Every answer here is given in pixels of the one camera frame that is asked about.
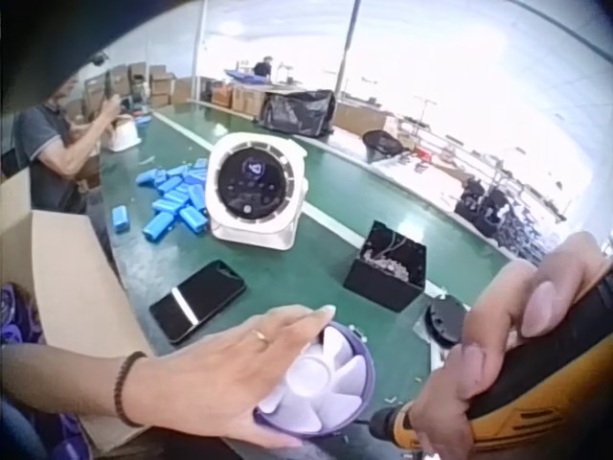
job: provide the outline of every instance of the white device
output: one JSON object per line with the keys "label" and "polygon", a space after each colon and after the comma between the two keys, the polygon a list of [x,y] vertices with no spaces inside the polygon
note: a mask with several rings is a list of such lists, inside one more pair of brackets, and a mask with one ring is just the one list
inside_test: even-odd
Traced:
{"label": "white device", "polygon": [[335,429],[362,406],[367,367],[338,330],[324,329],[285,373],[284,381],[258,404],[273,426],[298,434]]}
{"label": "white device", "polygon": [[271,249],[293,246],[308,190],[307,151],[294,141],[236,132],[213,147],[205,188],[211,232]]}
{"label": "white device", "polygon": [[123,151],[138,146],[141,138],[136,130],[136,123],[132,117],[121,117],[112,132],[102,138],[102,144],[111,151]]}

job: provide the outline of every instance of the gray t-shirt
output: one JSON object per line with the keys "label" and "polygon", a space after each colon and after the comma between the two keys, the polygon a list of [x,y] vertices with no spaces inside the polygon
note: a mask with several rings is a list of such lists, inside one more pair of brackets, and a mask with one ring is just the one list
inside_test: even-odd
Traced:
{"label": "gray t-shirt", "polygon": [[15,119],[14,146],[20,163],[30,166],[32,205],[35,209],[82,214],[85,201],[77,183],[47,168],[38,155],[61,139],[70,144],[70,125],[61,109],[49,104],[31,107]]}

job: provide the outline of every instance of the fan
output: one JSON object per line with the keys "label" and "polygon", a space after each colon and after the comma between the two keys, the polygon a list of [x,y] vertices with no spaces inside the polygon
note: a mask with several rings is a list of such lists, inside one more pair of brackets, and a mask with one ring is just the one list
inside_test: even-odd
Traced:
{"label": "fan", "polygon": [[216,238],[291,248],[308,190],[307,151],[289,139],[251,132],[222,137],[211,151],[205,189]]}
{"label": "fan", "polygon": [[331,323],[296,358],[258,412],[281,431],[326,435],[359,416],[374,386],[375,367],[364,343],[349,329]]}

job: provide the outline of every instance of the black screen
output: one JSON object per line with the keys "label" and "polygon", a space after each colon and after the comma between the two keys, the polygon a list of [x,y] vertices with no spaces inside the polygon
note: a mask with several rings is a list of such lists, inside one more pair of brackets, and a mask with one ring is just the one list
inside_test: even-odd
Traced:
{"label": "black screen", "polygon": [[215,261],[175,287],[149,310],[170,342],[177,342],[211,319],[245,289],[242,278]]}
{"label": "black screen", "polygon": [[228,157],[219,169],[219,198],[235,216],[263,219],[284,202],[283,166],[262,149],[247,148]]}

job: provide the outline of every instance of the black smartphone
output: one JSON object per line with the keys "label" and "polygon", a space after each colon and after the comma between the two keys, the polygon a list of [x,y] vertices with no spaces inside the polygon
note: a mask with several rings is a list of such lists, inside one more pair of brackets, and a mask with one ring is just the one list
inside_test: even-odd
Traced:
{"label": "black smartphone", "polygon": [[181,342],[246,289],[244,280],[223,261],[214,261],[170,290],[149,311],[170,343]]}

